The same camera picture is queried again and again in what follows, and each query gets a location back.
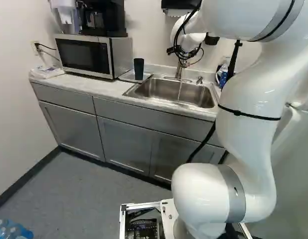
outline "gray carpet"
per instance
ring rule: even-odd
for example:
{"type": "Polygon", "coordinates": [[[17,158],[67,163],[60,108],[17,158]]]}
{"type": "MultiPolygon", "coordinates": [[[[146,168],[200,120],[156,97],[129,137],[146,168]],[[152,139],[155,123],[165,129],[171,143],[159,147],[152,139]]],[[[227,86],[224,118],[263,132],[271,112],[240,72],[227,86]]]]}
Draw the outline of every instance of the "gray carpet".
{"type": "Polygon", "coordinates": [[[0,208],[36,239],[118,239],[123,203],[171,198],[169,190],[83,161],[58,155],[0,208]]]}

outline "gray cabinet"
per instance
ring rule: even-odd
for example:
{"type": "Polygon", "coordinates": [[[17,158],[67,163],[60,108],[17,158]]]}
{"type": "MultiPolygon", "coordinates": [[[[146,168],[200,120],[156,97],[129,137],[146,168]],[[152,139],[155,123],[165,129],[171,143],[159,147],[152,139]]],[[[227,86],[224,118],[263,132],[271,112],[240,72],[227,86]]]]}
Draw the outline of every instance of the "gray cabinet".
{"type": "MultiPolygon", "coordinates": [[[[213,122],[205,120],[156,111],[96,97],[94,97],[93,100],[96,114],[98,116],[195,141],[202,142],[213,125],[213,122]]],[[[222,147],[215,133],[208,143],[222,147]]]]}
{"type": "Polygon", "coordinates": [[[32,83],[32,87],[40,101],[46,101],[95,115],[92,96],[36,83],[32,83]]]}
{"type": "Polygon", "coordinates": [[[98,122],[106,161],[148,175],[153,132],[102,117],[98,122]]]}
{"type": "MultiPolygon", "coordinates": [[[[171,181],[173,172],[184,164],[199,142],[157,132],[152,148],[150,176],[161,181],[171,181]]],[[[205,145],[194,157],[193,162],[217,164],[225,150],[205,145]]]]}
{"type": "Polygon", "coordinates": [[[39,104],[61,146],[104,161],[96,116],[46,102],[39,104]]]}

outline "wall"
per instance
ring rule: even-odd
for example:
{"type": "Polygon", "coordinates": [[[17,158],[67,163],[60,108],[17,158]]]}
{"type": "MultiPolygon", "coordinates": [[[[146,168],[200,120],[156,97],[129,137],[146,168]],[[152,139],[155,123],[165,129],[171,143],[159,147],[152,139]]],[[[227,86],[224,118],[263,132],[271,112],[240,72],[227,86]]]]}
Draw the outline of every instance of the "wall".
{"type": "MultiPolygon", "coordinates": [[[[142,57],[147,63],[176,66],[177,58],[168,56],[166,49],[171,47],[169,36],[178,18],[165,16],[160,4],[161,0],[125,0],[128,34],[133,38],[135,57],[142,57]]],[[[220,39],[217,47],[204,46],[203,59],[191,68],[214,72],[222,56],[232,55],[234,43],[234,40],[220,39]]],[[[259,43],[243,42],[236,69],[241,71],[251,65],[260,52],[259,43]]]]}
{"type": "Polygon", "coordinates": [[[55,31],[46,0],[0,2],[0,194],[57,146],[28,81],[30,41],[55,31]]]}

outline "microwave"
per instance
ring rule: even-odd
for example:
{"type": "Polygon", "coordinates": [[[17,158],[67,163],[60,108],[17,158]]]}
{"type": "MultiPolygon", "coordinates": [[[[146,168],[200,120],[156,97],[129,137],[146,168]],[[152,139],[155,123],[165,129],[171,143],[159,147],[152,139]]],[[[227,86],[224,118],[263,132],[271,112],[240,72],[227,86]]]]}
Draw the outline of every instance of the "microwave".
{"type": "Polygon", "coordinates": [[[55,42],[66,72],[115,79],[133,69],[129,37],[56,34],[55,42]]]}

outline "water bottle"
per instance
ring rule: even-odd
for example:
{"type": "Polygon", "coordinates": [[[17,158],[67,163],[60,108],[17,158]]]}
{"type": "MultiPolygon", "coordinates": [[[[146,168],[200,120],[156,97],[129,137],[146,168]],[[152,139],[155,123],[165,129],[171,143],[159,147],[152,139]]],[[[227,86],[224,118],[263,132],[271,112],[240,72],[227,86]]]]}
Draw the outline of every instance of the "water bottle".
{"type": "Polygon", "coordinates": [[[21,224],[0,219],[0,239],[33,239],[33,233],[21,224]]]}

